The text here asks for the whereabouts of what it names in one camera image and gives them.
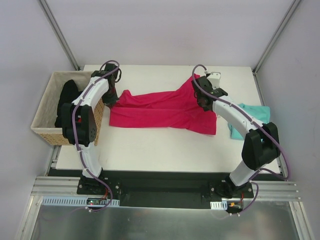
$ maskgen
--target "black garment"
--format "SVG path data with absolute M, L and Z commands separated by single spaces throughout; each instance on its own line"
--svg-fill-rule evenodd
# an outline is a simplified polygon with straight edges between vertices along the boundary
M 80 94 L 82 93 L 82 91 L 78 91 L 78 87 L 75 83 L 75 81 L 73 81 L 72 79 L 67 81 L 62 88 L 62 92 L 60 94 L 60 99 L 59 99 L 59 103 L 58 103 L 58 107 L 57 107 L 57 111 L 56 111 L 56 120 L 54 123 L 54 126 L 56 128 L 61 128 L 61 107 L 63 104 L 65 103 L 72 103 L 73 100 L 77 99 Z

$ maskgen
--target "white table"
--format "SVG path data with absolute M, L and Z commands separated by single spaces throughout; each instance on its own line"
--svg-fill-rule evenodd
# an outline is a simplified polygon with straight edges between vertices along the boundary
M 94 71 L 99 65 L 86 65 Z M 118 96 L 129 89 L 132 95 L 174 91 L 190 76 L 193 66 L 122 65 Z M 236 103 L 261 105 L 250 67 L 209 66 L 221 72 L 220 87 Z M 201 68 L 197 71 L 203 75 Z M 227 122 L 217 119 L 215 136 L 176 128 L 120 128 L 109 126 L 110 110 L 103 114 L 97 150 L 104 170 L 164 172 L 232 172 L 241 162 L 243 140 L 230 138 Z M 279 173 L 277 161 L 267 168 Z M 80 170 L 81 163 L 73 146 L 62 146 L 57 169 Z

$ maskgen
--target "white wall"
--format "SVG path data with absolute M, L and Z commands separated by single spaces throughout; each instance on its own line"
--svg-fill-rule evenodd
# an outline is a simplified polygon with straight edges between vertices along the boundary
M 292 179 L 303 192 L 315 239 L 320 239 L 320 1 L 304 0 L 269 58 L 258 82 Z
M 51 147 L 30 130 L 53 71 L 72 70 L 36 0 L 0 2 L 0 238 L 14 239 Z
M 80 65 L 254 67 L 292 0 L 47 0 Z

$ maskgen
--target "light blue towel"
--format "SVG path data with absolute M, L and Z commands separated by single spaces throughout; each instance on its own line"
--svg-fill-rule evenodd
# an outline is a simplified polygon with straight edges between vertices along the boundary
M 248 114 L 255 117 L 256 119 L 264 122 L 265 124 L 270 122 L 270 107 L 268 106 L 249 106 L 243 103 L 238 105 L 243 108 Z M 230 124 L 228 123 L 228 127 L 231 131 L 231 138 L 243 140 L 244 138 L 241 134 Z

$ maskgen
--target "woven basket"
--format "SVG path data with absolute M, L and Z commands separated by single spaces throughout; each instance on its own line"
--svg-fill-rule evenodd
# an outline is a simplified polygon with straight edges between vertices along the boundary
M 55 127 L 60 94 L 64 84 L 71 79 L 74 80 L 79 91 L 83 91 L 89 84 L 91 74 L 92 71 L 56 71 L 51 75 L 31 124 L 31 129 L 49 144 L 70 145 L 62 134 L 62 128 Z M 98 144 L 104 109 L 105 106 L 100 99 L 93 112 L 97 131 L 94 145 Z

